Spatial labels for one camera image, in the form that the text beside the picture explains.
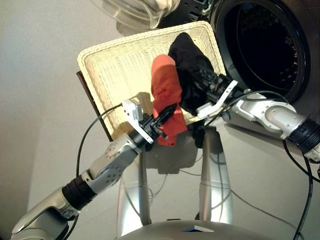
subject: laundry basket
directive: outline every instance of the laundry basket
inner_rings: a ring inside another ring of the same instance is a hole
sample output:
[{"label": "laundry basket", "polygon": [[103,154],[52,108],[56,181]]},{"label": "laundry basket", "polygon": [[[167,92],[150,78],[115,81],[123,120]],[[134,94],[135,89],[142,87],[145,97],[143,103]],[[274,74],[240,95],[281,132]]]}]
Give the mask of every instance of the laundry basket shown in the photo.
[{"label": "laundry basket", "polygon": [[[213,30],[205,21],[148,31],[89,47],[77,61],[99,113],[125,99],[138,100],[152,114],[151,67],[156,56],[168,54],[180,33],[188,33],[218,74],[226,74]],[[198,119],[183,112],[187,124]],[[103,119],[113,139],[132,128],[121,107]]]}]

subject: silver arm segment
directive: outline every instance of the silver arm segment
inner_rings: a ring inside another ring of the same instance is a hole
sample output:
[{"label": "silver arm segment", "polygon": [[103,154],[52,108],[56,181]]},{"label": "silver arm segment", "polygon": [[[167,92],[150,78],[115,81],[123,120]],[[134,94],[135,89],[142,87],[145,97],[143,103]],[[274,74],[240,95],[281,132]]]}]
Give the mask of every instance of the silver arm segment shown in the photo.
[{"label": "silver arm segment", "polygon": [[232,111],[249,121],[260,123],[272,133],[281,134],[281,139],[286,139],[306,119],[288,103],[264,100],[267,98],[259,93],[250,95],[248,99],[262,101],[240,100]]},{"label": "silver arm segment", "polygon": [[113,186],[141,150],[123,134],[79,177],[58,188],[25,214],[12,230],[12,240],[55,240],[68,231],[68,220],[77,216],[97,194]]},{"label": "silver arm segment", "polygon": [[320,161],[320,127],[316,122],[299,115],[288,103],[265,100],[266,97],[258,93],[248,98],[238,101],[232,111],[289,140],[308,159]]}]

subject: metal leg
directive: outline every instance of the metal leg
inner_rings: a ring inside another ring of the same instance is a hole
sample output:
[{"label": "metal leg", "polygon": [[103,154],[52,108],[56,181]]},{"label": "metal leg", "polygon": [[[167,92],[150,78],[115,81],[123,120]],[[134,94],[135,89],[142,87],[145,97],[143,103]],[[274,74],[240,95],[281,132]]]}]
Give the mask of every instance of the metal leg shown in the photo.
[{"label": "metal leg", "polygon": [[205,130],[199,219],[232,224],[233,204],[225,154],[216,128]]},{"label": "metal leg", "polygon": [[151,223],[144,153],[123,172],[118,195],[117,237]]}]

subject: washing machine drum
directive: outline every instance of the washing machine drum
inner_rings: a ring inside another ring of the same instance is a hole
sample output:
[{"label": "washing machine drum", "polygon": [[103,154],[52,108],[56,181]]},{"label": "washing machine drum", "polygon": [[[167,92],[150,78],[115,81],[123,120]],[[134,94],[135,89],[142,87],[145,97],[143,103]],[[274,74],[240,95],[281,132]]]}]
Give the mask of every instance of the washing machine drum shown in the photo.
[{"label": "washing machine drum", "polygon": [[[311,2],[317,11],[308,11]],[[319,122],[317,19],[319,1],[220,0],[210,22],[240,87],[278,92]]]}]

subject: black cable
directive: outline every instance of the black cable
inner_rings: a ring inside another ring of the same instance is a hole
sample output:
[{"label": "black cable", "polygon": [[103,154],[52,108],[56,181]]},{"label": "black cable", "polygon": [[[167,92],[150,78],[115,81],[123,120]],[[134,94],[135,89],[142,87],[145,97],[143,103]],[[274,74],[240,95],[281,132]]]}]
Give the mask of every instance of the black cable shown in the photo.
[{"label": "black cable", "polygon": [[78,156],[77,156],[77,159],[76,159],[76,176],[78,177],[79,176],[79,166],[80,166],[80,155],[81,155],[81,151],[82,151],[82,147],[84,145],[84,142],[85,142],[85,139],[90,131],[90,129],[95,125],[95,123],[101,119],[105,114],[107,114],[108,112],[116,109],[116,108],[119,108],[121,107],[122,104],[118,104],[116,106],[113,106],[111,108],[109,108],[108,110],[104,111],[103,113],[101,113],[91,124],[90,126],[87,128],[87,130],[85,131],[83,137],[82,137],[82,140],[81,140],[81,143],[80,143],[80,146],[79,146],[79,151],[78,151]]},{"label": "black cable", "polygon": [[[288,149],[288,146],[287,146],[287,142],[286,140],[282,140],[282,143],[283,143],[283,147],[284,147],[284,150],[286,152],[286,154],[289,156],[289,158],[292,160],[292,162],[302,171],[304,172],[305,174],[308,175],[308,172],[295,160],[295,158],[291,155],[289,149]],[[320,180],[317,179],[316,177],[312,176],[312,179],[315,180],[316,182],[320,183]]]},{"label": "black cable", "polygon": [[221,169],[220,169],[220,157],[219,154],[217,155],[217,164],[218,164],[218,171],[219,171],[219,180],[221,184],[221,210],[220,210],[220,217],[219,217],[219,223],[221,221],[222,213],[224,210],[224,184],[222,182],[222,174],[221,174]]},{"label": "black cable", "polygon": [[307,218],[307,214],[308,214],[308,210],[309,210],[309,207],[310,207],[311,198],[312,198],[312,192],[313,192],[313,184],[314,184],[314,182],[313,182],[313,176],[312,176],[312,171],[311,171],[311,167],[310,167],[310,163],[309,163],[309,161],[308,161],[308,158],[306,158],[305,156],[304,156],[303,158],[304,158],[304,162],[305,162],[305,165],[306,165],[306,169],[308,170],[309,190],[308,190],[308,197],[306,198],[304,210],[303,210],[303,213],[302,213],[302,216],[301,216],[299,225],[298,225],[298,227],[296,228],[296,231],[295,231],[293,240],[297,240],[298,237],[301,235],[301,230],[302,230],[302,227],[303,227],[304,224],[305,224],[305,221],[306,221],[306,218]]},{"label": "black cable", "polygon": [[[79,168],[80,168],[80,156],[81,156],[81,151],[82,151],[82,147],[84,145],[84,142],[85,142],[85,139],[88,135],[88,132],[90,131],[90,129],[95,125],[95,123],[101,119],[105,114],[107,114],[108,112],[120,107],[121,104],[119,105],[116,105],[116,106],[113,106],[111,108],[109,108],[108,110],[106,110],[105,112],[101,113],[91,124],[90,126],[87,128],[87,130],[85,131],[83,137],[82,137],[82,140],[81,140],[81,143],[80,143],[80,146],[79,146],[79,150],[78,150],[78,155],[77,155],[77,158],[76,158],[76,171],[75,171],[75,176],[76,177],[79,177]],[[76,227],[76,224],[77,224],[77,221],[78,221],[78,218],[79,218],[79,215],[75,216],[74,217],[74,220],[73,220],[73,224],[69,230],[69,232],[65,235],[65,237],[63,238],[63,240],[67,240],[71,233],[73,232],[73,230],[75,229]]]},{"label": "black cable", "polygon": [[189,175],[192,175],[192,176],[201,176],[201,174],[194,174],[194,173],[191,173],[191,172],[188,172],[188,171],[185,171],[185,170],[182,170],[182,169],[179,169],[179,171],[185,173],[185,174],[189,174]]},{"label": "black cable", "polygon": [[[271,213],[269,213],[269,212],[267,212],[267,211],[265,211],[265,210],[262,210],[262,209],[260,209],[260,208],[258,208],[258,207],[256,207],[256,206],[252,205],[252,204],[249,203],[248,201],[244,200],[241,196],[239,196],[239,195],[238,195],[235,191],[233,191],[232,189],[231,189],[230,191],[231,191],[238,199],[240,199],[242,202],[244,202],[245,204],[249,205],[250,207],[252,207],[252,208],[254,208],[254,209],[256,209],[256,210],[258,210],[258,211],[260,211],[260,212],[262,212],[262,213],[264,213],[264,214],[267,214],[268,216],[270,216],[270,217],[272,217],[272,218],[274,218],[274,219],[277,219],[277,220],[279,220],[279,221],[287,224],[288,226],[292,227],[292,228],[295,229],[295,230],[297,229],[297,227],[296,227],[295,225],[293,225],[291,222],[286,221],[286,220],[284,220],[284,219],[282,219],[282,218],[280,218],[280,217],[277,217],[277,216],[275,216],[275,215],[273,215],[273,214],[271,214]],[[302,233],[300,234],[300,237],[302,238],[302,240],[305,239],[304,236],[302,235]]]},{"label": "black cable", "polygon": [[260,98],[260,99],[252,99],[252,98],[245,98],[246,101],[249,102],[263,102],[263,101],[277,101],[279,100],[278,98]]},{"label": "black cable", "polygon": [[135,211],[135,213],[136,213],[136,214],[139,216],[139,218],[140,218],[140,214],[139,214],[139,212],[137,211],[134,203],[131,201],[131,198],[130,198],[130,196],[129,196],[129,194],[128,194],[128,191],[127,191],[127,188],[126,188],[126,187],[124,187],[124,192],[125,192],[125,196],[126,196],[126,198],[128,199],[131,207],[133,208],[133,210]]},{"label": "black cable", "polygon": [[224,108],[222,108],[206,125],[203,126],[203,128],[208,127],[213,121],[215,121],[218,117],[221,116],[221,114],[227,110],[229,107],[231,107],[233,104],[236,104],[238,101],[243,100],[244,98],[246,98],[247,96],[250,96],[252,94],[273,94],[278,96],[279,98],[281,98],[284,102],[286,102],[287,104],[289,103],[288,100],[282,96],[281,94],[275,92],[275,91],[268,91],[268,90],[261,90],[261,91],[251,91],[249,93],[245,93],[233,100],[231,100],[230,102],[228,102]]}]

